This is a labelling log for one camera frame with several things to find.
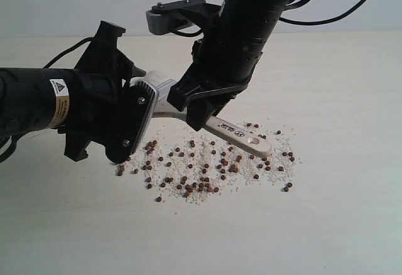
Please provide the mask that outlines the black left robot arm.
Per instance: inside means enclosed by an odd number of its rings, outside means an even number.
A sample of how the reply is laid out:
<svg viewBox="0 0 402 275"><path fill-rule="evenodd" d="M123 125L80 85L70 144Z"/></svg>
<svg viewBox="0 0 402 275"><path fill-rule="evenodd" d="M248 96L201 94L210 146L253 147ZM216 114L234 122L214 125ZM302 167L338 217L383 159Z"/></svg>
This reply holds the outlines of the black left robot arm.
<svg viewBox="0 0 402 275"><path fill-rule="evenodd" d="M73 68L1 69L1 159L26 134L54 129L65 136L64 154L87 158L87 146L104 147L115 164L135 152L148 127L158 91L145 71L117 47L124 28L102 21Z"/></svg>

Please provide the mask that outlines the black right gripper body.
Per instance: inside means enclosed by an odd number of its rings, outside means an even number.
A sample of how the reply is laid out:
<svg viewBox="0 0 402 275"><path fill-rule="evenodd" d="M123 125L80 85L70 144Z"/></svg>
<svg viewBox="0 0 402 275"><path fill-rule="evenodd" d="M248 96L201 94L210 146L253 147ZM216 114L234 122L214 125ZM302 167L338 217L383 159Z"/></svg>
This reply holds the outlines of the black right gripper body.
<svg viewBox="0 0 402 275"><path fill-rule="evenodd" d="M238 94L251 80L263 47L261 33L204 36L194 41L192 64L178 82L200 84L200 97Z"/></svg>

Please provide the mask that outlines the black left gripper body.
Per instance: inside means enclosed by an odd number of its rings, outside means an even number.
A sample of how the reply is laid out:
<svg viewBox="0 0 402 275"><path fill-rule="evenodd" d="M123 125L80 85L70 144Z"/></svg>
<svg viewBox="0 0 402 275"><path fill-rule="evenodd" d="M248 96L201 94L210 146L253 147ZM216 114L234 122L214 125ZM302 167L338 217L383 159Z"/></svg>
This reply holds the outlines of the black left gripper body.
<svg viewBox="0 0 402 275"><path fill-rule="evenodd" d="M73 84L69 86L70 109L65 134L66 157L81 161L88 157L87 146L104 147L112 118L129 81L121 79L121 52L117 40L125 28L101 21L96 34L74 68Z"/></svg>

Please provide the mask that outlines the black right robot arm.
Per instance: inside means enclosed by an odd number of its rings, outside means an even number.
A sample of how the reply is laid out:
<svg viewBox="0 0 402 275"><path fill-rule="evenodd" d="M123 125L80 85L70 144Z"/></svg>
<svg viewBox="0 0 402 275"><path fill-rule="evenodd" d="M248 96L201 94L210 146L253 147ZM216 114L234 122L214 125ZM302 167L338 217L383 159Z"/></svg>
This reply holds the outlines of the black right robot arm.
<svg viewBox="0 0 402 275"><path fill-rule="evenodd" d="M204 34L193 62L170 89L168 102L186 111L199 131L245 90L263 48L289 0L224 0L221 6L197 4L179 13Z"/></svg>

